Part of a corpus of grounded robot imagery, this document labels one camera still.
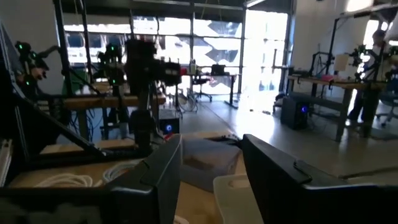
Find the black background station frame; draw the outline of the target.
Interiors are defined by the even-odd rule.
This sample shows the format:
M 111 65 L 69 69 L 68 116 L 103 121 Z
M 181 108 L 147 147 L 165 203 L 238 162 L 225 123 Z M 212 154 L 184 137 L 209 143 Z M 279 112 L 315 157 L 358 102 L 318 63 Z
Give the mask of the black background station frame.
M 86 2 L 85 0 L 74 0 L 76 11 L 80 13 L 82 18 L 82 25 L 83 25 L 83 35 L 85 40 L 85 50 L 86 50 L 86 60 L 87 64 L 86 67 L 88 69 L 88 76 L 89 81 L 87 82 L 85 79 L 79 77 L 73 69 L 70 68 L 70 62 L 68 60 L 68 50 L 67 50 L 67 41 L 65 37 L 65 29 L 63 23 L 63 9 L 62 9 L 62 0 L 52 0 L 54 10 L 55 10 L 55 21 L 57 25 L 57 34 L 58 34 L 58 43 L 59 43 L 59 54 L 60 60 L 62 63 L 62 75 L 66 81 L 67 87 L 67 96 L 74 97 L 75 93 L 72 91 L 72 82 L 70 75 L 74 75 L 77 79 L 81 80 L 84 84 L 91 86 L 93 82 L 93 73 L 91 68 L 91 55 L 90 55 L 90 40 L 88 37 L 88 24 L 86 18 Z
M 329 51 L 327 53 L 328 59 L 326 61 L 326 72 L 328 73 L 330 71 L 332 51 L 333 51 L 334 42 L 335 42 L 335 35 L 336 35 L 338 22 L 340 19 L 350 19 L 350 18 L 356 19 L 356 18 L 360 18 L 360 17 L 370 16 L 371 18 L 378 18 L 380 21 L 390 23 L 394 19 L 394 16 L 393 16 L 394 11 L 396 13 L 398 13 L 398 2 L 378 4 L 375 6 L 365 7 L 363 9 L 359 9 L 357 11 L 341 13 L 334 20 L 333 30 L 332 30 L 331 40 L 330 40 L 330 47 L 329 47 Z

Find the yellow plastic bin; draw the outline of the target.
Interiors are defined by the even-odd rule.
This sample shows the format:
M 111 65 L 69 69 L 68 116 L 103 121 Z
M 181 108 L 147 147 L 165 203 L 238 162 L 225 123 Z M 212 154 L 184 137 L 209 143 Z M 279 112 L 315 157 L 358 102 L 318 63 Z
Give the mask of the yellow plastic bin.
M 222 224 L 264 224 L 246 174 L 215 178 L 213 193 Z

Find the grey plastic bin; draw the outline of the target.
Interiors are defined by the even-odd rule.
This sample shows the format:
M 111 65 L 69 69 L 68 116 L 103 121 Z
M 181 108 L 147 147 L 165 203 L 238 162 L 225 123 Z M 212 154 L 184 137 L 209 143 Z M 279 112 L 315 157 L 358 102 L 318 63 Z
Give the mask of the grey plastic bin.
M 213 181 L 236 171 L 240 148 L 209 139 L 182 141 L 180 180 L 207 192 L 213 191 Z

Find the black office chair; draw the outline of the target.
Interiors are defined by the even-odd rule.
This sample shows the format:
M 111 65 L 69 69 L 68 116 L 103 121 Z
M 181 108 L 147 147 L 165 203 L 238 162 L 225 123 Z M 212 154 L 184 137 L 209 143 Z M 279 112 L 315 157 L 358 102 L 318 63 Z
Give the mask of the black office chair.
M 387 123 L 391 122 L 392 119 L 398 119 L 398 114 L 395 114 L 394 110 L 398 108 L 398 93 L 394 91 L 383 92 L 380 95 L 380 101 L 391 109 L 388 113 L 376 113 L 376 119 L 385 117 L 385 120 L 381 123 L 381 127 L 385 128 Z
M 209 101 L 212 102 L 213 101 L 213 97 L 210 94 L 204 93 L 202 91 L 202 86 L 206 83 L 210 82 L 209 78 L 201 78 L 199 76 L 196 76 L 193 80 L 192 80 L 192 86 L 199 86 L 199 92 L 194 92 L 193 95 L 195 96 L 195 100 L 198 101 L 199 98 L 201 98 L 202 96 L 207 96 L 209 98 Z

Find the black aluminium table frame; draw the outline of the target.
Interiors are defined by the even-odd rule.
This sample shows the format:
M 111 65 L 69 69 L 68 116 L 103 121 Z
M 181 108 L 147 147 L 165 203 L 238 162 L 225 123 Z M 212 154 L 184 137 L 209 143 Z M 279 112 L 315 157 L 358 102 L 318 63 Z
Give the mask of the black aluminium table frame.
M 54 117 L 40 110 L 35 101 L 26 97 L 23 84 L 16 80 L 22 64 L 12 46 L 4 23 L 0 20 L 0 138 L 13 140 L 10 177 L 23 170 L 41 169 L 55 165 L 69 165 L 79 159 L 117 159 L 116 149 L 100 150 L 71 132 Z M 63 135 L 83 149 L 71 156 L 45 156 L 40 153 Z

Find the person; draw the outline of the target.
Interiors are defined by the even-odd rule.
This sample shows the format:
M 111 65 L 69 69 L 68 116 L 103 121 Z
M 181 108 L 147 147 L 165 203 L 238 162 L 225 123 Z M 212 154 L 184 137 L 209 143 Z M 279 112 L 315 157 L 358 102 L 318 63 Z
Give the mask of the person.
M 364 69 L 365 81 L 383 81 L 385 80 L 385 73 L 388 72 L 392 65 L 390 63 L 388 53 L 390 46 L 385 41 L 386 31 L 378 29 L 373 33 L 373 47 L 374 55 L 366 64 Z M 349 112 L 348 119 L 352 122 L 357 122 L 359 114 L 361 120 L 365 121 L 369 117 L 371 109 L 365 101 L 364 90 L 358 90 L 354 100 L 353 109 Z

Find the wooden workbench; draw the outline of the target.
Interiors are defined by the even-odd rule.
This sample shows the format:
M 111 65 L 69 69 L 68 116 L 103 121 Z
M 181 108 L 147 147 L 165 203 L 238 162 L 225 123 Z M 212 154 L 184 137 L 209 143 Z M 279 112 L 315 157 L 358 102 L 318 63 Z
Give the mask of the wooden workbench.
M 308 101 L 310 104 L 322 106 L 331 110 L 338 111 L 340 113 L 339 117 L 332 118 L 331 120 L 336 122 L 336 136 L 335 141 L 340 142 L 344 130 L 346 128 L 346 120 L 348 117 L 348 109 L 351 101 L 351 96 L 353 90 L 370 90 L 370 95 L 372 99 L 369 101 L 371 111 L 371 118 L 360 123 L 358 126 L 363 131 L 363 136 L 368 137 L 370 135 L 370 130 L 373 125 L 373 119 L 376 115 L 376 110 L 378 107 L 379 95 L 385 89 L 386 83 L 381 82 L 371 82 L 371 83 L 355 83 L 355 82 L 328 82 L 326 80 L 322 80 L 319 78 L 302 78 L 297 76 L 288 76 L 287 81 L 287 94 L 299 98 L 303 98 Z M 308 82 L 313 85 L 313 91 L 311 95 L 306 95 L 304 93 L 299 93 L 294 91 L 295 83 L 299 84 L 301 82 Z M 341 102 L 331 101 L 324 98 L 316 97 L 317 93 L 317 85 L 324 85 L 328 88 L 338 87 L 344 90 L 343 99 Z
M 157 117 L 159 105 L 163 103 L 165 96 L 161 93 L 150 98 L 149 110 L 153 118 Z M 37 106 L 65 126 L 73 126 L 75 132 L 88 141 L 92 140 L 93 131 L 99 127 L 99 124 L 93 124 L 95 110 L 101 109 L 101 137 L 108 140 L 112 129 L 119 129 L 122 138 L 128 137 L 133 131 L 129 123 L 131 113 L 128 108 L 137 109 L 138 98 L 130 93 L 127 85 L 120 86 L 119 94 L 113 95 L 109 84 L 97 83 L 93 86 L 81 86 L 74 97 L 40 95 L 37 97 Z

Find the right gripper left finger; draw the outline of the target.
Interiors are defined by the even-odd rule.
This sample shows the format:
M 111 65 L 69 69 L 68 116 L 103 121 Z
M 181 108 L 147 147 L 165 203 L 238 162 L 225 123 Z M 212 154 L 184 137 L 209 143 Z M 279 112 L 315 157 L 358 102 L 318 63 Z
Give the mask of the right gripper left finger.
M 182 136 L 173 135 L 108 184 L 108 224 L 173 224 L 180 190 Z

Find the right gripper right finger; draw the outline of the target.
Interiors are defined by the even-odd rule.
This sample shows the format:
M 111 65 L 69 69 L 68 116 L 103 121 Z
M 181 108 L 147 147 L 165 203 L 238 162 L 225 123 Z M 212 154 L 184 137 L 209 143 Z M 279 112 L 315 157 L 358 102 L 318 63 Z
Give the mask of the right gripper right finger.
M 295 167 L 296 159 L 263 140 L 241 140 L 247 177 L 265 224 L 297 224 L 302 185 L 312 178 Z

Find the black computer tower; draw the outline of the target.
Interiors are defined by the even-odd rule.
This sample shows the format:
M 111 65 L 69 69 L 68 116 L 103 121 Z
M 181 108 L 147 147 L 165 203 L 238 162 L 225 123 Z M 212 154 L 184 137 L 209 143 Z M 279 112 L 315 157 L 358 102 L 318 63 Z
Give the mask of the black computer tower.
M 293 130 L 306 129 L 309 104 L 287 97 L 283 99 L 280 122 Z
M 164 134 L 178 134 L 180 132 L 180 117 L 174 110 L 159 111 L 159 128 Z

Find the black desk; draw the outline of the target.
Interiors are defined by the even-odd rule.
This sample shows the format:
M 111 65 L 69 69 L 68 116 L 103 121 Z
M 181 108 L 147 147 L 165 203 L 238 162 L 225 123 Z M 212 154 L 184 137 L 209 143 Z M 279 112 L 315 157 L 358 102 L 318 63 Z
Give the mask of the black desk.
M 191 84 L 192 84 L 192 80 L 193 77 L 202 77 L 202 76 L 209 76 L 208 74 L 199 74 L 199 75 L 194 75 L 194 74 L 184 74 L 182 76 L 188 76 L 191 79 Z M 235 86 L 235 82 L 238 78 L 241 78 L 241 74 L 224 74 L 224 75 L 216 75 L 216 76 L 212 76 L 211 77 L 228 77 L 231 81 L 231 85 L 229 87 L 229 100 L 228 101 L 224 101 L 225 104 L 227 104 L 228 106 L 232 107 L 233 109 L 238 109 L 239 106 L 237 103 L 234 103 L 234 86 Z

